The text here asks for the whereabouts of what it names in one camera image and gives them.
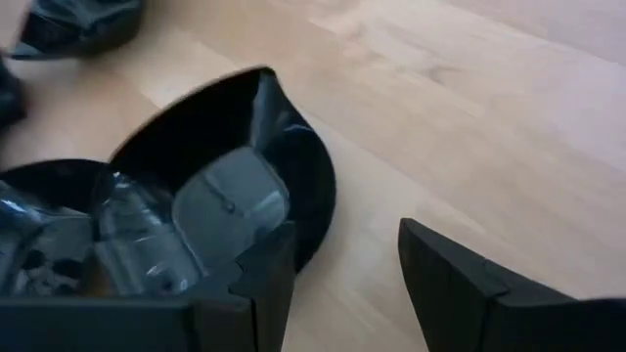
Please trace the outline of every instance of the wood grain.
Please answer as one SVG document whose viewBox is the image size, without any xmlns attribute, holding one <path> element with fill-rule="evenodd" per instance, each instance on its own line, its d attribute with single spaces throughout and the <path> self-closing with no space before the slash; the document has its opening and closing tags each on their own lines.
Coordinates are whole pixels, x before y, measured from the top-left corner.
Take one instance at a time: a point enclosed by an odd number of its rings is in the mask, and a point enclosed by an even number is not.
<svg viewBox="0 0 626 352">
<path fill-rule="evenodd" d="M 285 351 L 426 351 L 410 216 L 580 298 L 626 295 L 626 6 L 618 0 L 152 0 L 90 62 L 11 63 L 29 118 L 3 167 L 106 159 L 158 110 L 266 64 L 331 151 L 338 204 Z M 8 45 L 25 0 L 0 5 Z"/>
</svg>

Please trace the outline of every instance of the curved black plastic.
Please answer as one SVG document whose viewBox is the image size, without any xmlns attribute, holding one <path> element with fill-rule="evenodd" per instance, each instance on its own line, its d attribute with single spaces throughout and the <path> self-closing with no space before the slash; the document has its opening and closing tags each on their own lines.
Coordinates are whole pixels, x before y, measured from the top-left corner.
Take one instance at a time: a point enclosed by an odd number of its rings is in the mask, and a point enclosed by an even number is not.
<svg viewBox="0 0 626 352">
<path fill-rule="evenodd" d="M 210 162 L 242 146 L 260 153 L 289 190 L 299 271 L 330 226 L 335 170 L 319 136 L 270 68 L 241 72 L 178 102 L 118 150 L 111 167 L 135 179 L 157 175 L 176 193 Z"/>
<path fill-rule="evenodd" d="M 145 0 L 35 0 L 16 47 L 15 60 L 86 58 L 135 37 Z"/>
<path fill-rule="evenodd" d="M 578 301 L 411 219 L 398 249 L 431 352 L 626 350 L 626 299 Z"/>
<path fill-rule="evenodd" d="M 106 165 L 53 160 L 0 180 L 55 206 L 87 211 Z M 183 294 L 158 298 L 0 298 L 3 351 L 281 350 L 291 305 L 292 223 Z"/>
<path fill-rule="evenodd" d="M 26 109 L 22 85 L 0 60 L 0 129 L 23 119 Z"/>
</svg>

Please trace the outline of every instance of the light wood surface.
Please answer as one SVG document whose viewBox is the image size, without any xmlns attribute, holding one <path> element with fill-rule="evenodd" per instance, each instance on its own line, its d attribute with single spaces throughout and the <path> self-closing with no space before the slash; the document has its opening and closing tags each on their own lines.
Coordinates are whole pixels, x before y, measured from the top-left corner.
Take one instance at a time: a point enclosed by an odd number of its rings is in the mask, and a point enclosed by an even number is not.
<svg viewBox="0 0 626 352">
<path fill-rule="evenodd" d="M 26 2 L 0 3 L 3 45 Z M 576 297 L 626 295 L 622 0 L 149 4 L 140 37 L 99 60 L 10 63 L 29 118 L 0 160 L 104 160 L 195 87 L 273 67 L 338 179 L 285 351 L 426 351 L 397 257 L 403 216 Z"/>
</svg>

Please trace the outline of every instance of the wooden floor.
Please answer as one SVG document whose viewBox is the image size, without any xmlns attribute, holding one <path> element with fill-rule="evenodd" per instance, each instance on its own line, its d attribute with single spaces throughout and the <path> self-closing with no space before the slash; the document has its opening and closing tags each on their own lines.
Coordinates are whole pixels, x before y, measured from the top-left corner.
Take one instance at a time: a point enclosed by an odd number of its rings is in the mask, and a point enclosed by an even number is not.
<svg viewBox="0 0 626 352">
<path fill-rule="evenodd" d="M 1 44 L 26 2 L 0 4 Z M 285 351 L 426 351 L 403 216 L 576 297 L 626 295 L 623 0 L 148 2 L 140 37 L 97 61 L 10 63 L 30 116 L 0 160 L 104 160 L 195 87 L 273 67 L 338 178 Z"/>
</svg>

